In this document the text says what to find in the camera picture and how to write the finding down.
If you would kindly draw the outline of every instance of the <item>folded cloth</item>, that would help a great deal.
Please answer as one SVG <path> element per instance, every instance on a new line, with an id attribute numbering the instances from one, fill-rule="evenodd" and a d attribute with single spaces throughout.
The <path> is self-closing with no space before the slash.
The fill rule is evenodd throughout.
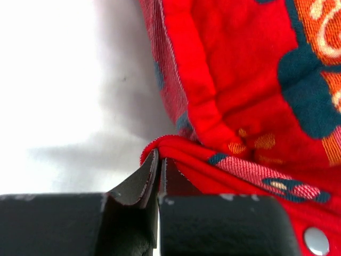
<path id="1" fill-rule="evenodd" d="M 186 138 L 145 152 L 158 147 L 205 193 L 274 194 L 304 255 L 324 255 L 309 249 L 310 227 L 341 255 L 341 1 L 140 3 L 161 97 Z"/>

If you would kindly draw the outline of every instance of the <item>snap button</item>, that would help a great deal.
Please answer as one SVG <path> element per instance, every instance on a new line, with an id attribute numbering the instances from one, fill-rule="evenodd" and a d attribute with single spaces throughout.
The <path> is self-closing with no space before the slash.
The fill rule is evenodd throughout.
<path id="1" fill-rule="evenodd" d="M 304 242 L 314 255 L 325 256 L 329 252 L 329 241 L 318 228 L 307 229 L 304 233 Z"/>

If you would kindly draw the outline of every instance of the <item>red garment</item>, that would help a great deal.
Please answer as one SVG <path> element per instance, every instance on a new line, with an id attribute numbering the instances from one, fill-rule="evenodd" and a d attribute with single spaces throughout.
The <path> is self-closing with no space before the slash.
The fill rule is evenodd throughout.
<path id="1" fill-rule="evenodd" d="M 140 2 L 166 110 L 194 141 L 145 153 L 204 193 L 275 194 L 304 255 L 308 227 L 341 255 L 338 0 Z"/>

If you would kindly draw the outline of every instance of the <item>patterned cloth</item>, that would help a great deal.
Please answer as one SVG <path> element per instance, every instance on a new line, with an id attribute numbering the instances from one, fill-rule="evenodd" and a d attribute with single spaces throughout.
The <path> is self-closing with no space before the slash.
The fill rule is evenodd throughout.
<path id="1" fill-rule="evenodd" d="M 205 193 L 275 194 L 304 255 L 309 226 L 341 255 L 341 0 L 140 3 L 165 108 L 192 141 L 145 152 Z"/>

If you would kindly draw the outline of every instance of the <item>white table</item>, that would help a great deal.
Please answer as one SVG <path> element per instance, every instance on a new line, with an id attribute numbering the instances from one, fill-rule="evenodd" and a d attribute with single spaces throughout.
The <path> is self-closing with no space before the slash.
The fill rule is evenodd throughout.
<path id="1" fill-rule="evenodd" d="M 0 194 L 106 191 L 174 133 L 138 0 L 0 3 Z"/>

